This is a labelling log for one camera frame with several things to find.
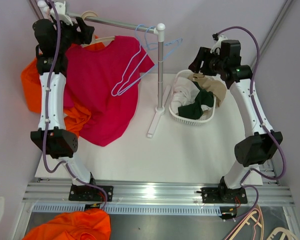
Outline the light blue wire hanger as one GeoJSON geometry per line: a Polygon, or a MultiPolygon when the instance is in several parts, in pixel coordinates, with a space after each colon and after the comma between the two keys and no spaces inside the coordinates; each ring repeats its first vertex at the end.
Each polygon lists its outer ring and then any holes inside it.
{"type": "Polygon", "coordinates": [[[149,26],[145,29],[143,47],[147,52],[154,50],[158,51],[157,56],[160,58],[159,62],[165,61],[171,54],[174,53],[183,43],[183,38],[175,38],[166,42],[166,26],[163,23],[158,23],[156,26],[149,26]],[[150,42],[148,35],[153,34],[157,37],[157,42],[150,42]]]}
{"type": "Polygon", "coordinates": [[[135,37],[138,43],[137,51],[128,61],[128,64],[126,65],[126,68],[122,73],[121,80],[117,82],[112,88],[111,95],[113,97],[122,96],[141,79],[140,76],[137,76],[136,79],[133,79],[133,75],[148,56],[148,53],[145,51],[140,38],[137,36],[137,31],[139,30],[139,28],[144,26],[144,24],[139,24],[134,30],[135,37]]]}

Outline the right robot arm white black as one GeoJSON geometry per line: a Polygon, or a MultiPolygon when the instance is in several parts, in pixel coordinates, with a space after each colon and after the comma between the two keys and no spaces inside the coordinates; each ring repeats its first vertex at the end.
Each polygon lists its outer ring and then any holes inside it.
{"type": "Polygon", "coordinates": [[[236,161],[218,184],[217,196],[225,203],[242,194],[249,174],[271,159],[283,140],[282,133],[273,130],[263,112],[254,90],[253,72],[249,65],[241,64],[240,52],[238,40],[220,35],[212,48],[200,47],[188,67],[205,76],[219,75],[234,97],[243,121],[245,138],[234,147],[236,161]]]}

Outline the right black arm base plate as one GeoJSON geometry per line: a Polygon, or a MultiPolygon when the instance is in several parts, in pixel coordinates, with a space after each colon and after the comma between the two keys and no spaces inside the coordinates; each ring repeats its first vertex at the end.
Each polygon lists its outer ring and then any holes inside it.
{"type": "Polygon", "coordinates": [[[205,204],[247,204],[247,194],[244,188],[228,189],[221,187],[202,187],[196,191],[205,204]]]}

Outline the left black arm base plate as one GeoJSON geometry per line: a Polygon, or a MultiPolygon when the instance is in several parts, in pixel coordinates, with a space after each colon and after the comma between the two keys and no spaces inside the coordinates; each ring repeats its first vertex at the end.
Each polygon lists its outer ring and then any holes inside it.
{"type": "MultiPolygon", "coordinates": [[[[98,185],[107,195],[107,201],[111,202],[113,198],[114,187],[111,185],[98,185]]],[[[95,187],[86,185],[71,185],[68,200],[77,202],[104,202],[105,193],[95,187]]]]}

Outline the green and white t shirt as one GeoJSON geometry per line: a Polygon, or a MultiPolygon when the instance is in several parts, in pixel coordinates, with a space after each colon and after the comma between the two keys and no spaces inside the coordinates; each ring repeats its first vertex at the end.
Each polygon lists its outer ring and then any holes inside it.
{"type": "Polygon", "coordinates": [[[182,118],[199,120],[204,112],[210,111],[215,104],[214,95],[199,86],[195,81],[185,77],[176,78],[172,98],[171,111],[182,118]]]}

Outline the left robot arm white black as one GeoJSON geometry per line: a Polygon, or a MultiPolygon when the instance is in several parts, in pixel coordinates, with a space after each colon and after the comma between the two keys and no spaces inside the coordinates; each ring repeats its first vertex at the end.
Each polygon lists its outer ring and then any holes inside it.
{"type": "Polygon", "coordinates": [[[76,156],[78,137],[66,129],[64,92],[67,80],[67,50],[73,45],[89,44],[94,28],[80,17],[76,22],[40,19],[32,28],[38,42],[36,69],[41,86],[41,110],[38,129],[30,133],[33,143],[42,151],[45,170],[54,173],[64,166],[72,184],[80,188],[87,201],[97,197],[98,188],[92,173],[76,156]]]}

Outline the magenta t shirt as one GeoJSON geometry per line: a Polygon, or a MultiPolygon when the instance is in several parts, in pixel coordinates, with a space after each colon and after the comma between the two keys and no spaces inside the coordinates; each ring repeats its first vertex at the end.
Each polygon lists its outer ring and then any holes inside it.
{"type": "MultiPolygon", "coordinates": [[[[137,52],[138,41],[131,36],[115,36],[109,45],[102,43],[82,47],[72,45],[66,52],[68,67],[81,83],[70,89],[91,112],[91,117],[79,131],[79,137],[105,147],[120,138],[136,112],[139,81],[123,95],[114,97],[111,91],[122,78],[130,60],[137,52]]],[[[133,80],[154,67],[149,56],[133,75],[133,80]]]]}

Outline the beige t shirt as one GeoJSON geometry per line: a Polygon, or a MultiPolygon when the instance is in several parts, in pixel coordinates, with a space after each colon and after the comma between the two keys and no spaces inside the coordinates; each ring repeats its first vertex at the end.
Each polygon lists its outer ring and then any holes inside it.
{"type": "Polygon", "coordinates": [[[197,82],[198,85],[207,92],[212,92],[216,97],[216,107],[219,108],[221,106],[227,92],[226,86],[221,81],[211,76],[203,75],[202,73],[194,73],[192,75],[192,81],[197,82]]]}

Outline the beige wooden hanger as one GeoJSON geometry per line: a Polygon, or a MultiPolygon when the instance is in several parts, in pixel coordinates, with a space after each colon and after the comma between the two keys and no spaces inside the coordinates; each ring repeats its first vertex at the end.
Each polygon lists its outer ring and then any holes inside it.
{"type": "MultiPolygon", "coordinates": [[[[94,11],[85,11],[81,15],[81,18],[83,20],[85,20],[88,17],[96,17],[97,18],[98,15],[94,11]]],[[[104,43],[104,42],[112,42],[114,40],[115,40],[115,36],[108,36],[108,37],[98,38],[95,34],[93,34],[92,38],[91,38],[91,42],[89,44],[82,44],[81,46],[83,48],[86,48],[88,46],[92,46],[92,45],[99,44],[99,43],[104,43]]]]}

